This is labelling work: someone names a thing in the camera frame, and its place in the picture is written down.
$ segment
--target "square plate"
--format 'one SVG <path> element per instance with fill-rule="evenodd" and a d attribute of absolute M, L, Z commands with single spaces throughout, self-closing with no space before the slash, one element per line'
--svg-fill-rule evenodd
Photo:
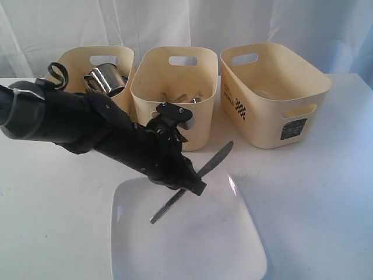
<path fill-rule="evenodd" d="M 175 194 L 147 178 L 114 194 L 111 262 L 114 280 L 261 279 L 267 259 L 232 178 L 214 171 L 200 197 L 187 192 L 157 223 L 149 219 Z"/>

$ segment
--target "sticker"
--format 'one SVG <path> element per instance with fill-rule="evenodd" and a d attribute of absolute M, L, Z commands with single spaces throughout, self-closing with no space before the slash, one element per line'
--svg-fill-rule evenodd
<path fill-rule="evenodd" d="M 286 125 L 284 125 L 281 140 L 301 135 L 306 121 L 307 119 L 303 118 L 302 120 L 288 122 Z"/>
<path fill-rule="evenodd" d="M 246 115 L 246 108 L 245 106 L 239 101 L 238 98 L 235 99 L 235 110 L 240 114 L 240 116 L 245 120 Z"/>
<path fill-rule="evenodd" d="M 229 103 L 233 106 L 232 94 L 229 87 L 224 84 L 224 96 L 228 99 Z"/>

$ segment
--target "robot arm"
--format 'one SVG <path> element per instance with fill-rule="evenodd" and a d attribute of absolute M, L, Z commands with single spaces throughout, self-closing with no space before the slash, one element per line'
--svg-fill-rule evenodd
<path fill-rule="evenodd" d="M 171 103 L 157 111 L 144 127 L 101 93 L 68 93 L 43 79 L 0 86 L 0 127 L 7 137 L 53 142 L 75 154 L 94 149 L 156 184 L 201 195 L 206 184 L 181 154 L 187 140 L 177 130 L 188 126 L 192 113 Z"/>

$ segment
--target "stainless steel cup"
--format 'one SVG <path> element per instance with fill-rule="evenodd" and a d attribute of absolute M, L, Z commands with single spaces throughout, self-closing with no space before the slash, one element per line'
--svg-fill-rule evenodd
<path fill-rule="evenodd" d="M 90 92 L 100 92 L 113 97 L 124 90 L 126 77 L 119 74 L 117 67 L 111 63 L 100 64 L 83 77 Z"/>

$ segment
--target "plastic bin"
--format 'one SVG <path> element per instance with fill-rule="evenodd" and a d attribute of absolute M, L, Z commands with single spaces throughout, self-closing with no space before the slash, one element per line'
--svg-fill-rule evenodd
<path fill-rule="evenodd" d="M 257 59 L 233 64 L 247 54 Z M 248 142 L 270 149 L 306 136 L 332 85 L 326 75 L 275 43 L 229 48 L 220 59 L 222 107 Z"/>
<path fill-rule="evenodd" d="M 171 57 L 194 57 L 196 65 L 171 65 Z M 160 47 L 148 51 L 133 79 L 131 92 L 138 121 L 146 125 L 155 116 L 156 107 L 162 101 L 172 102 L 186 94 L 187 100 L 200 93 L 198 103 L 176 103 L 191 110 L 195 124 L 190 130 L 180 129 L 189 141 L 183 150 L 202 148 L 210 135 L 214 97 L 217 87 L 217 55 L 206 48 Z"/>
<path fill-rule="evenodd" d="M 73 48 L 65 52 L 57 61 L 62 64 L 68 71 L 69 83 L 65 89 L 67 92 L 86 92 L 83 77 L 97 65 L 91 63 L 91 57 L 95 56 L 116 56 L 118 63 L 116 64 L 121 75 L 128 77 L 127 84 L 122 92 L 112 97 L 112 100 L 123 111 L 130 114 L 132 107 L 131 83 L 135 76 L 136 68 L 133 63 L 134 53 L 130 48 L 122 46 L 91 46 Z M 49 74 L 46 79 L 53 81 L 54 78 Z"/>

